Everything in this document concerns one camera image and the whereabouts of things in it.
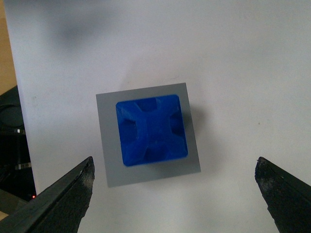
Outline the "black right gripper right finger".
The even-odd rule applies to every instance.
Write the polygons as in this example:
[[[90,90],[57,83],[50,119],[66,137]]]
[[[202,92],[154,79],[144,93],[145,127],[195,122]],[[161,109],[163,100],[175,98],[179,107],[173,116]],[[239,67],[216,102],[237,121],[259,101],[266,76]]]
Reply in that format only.
[[[255,180],[280,233],[311,231],[311,186],[259,157]]]

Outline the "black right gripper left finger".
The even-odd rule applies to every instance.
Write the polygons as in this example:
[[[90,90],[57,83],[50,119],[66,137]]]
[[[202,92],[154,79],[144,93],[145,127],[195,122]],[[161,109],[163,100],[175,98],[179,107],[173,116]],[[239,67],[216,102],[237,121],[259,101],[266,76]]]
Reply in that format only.
[[[76,233],[93,193],[90,156],[0,222],[2,233]]]

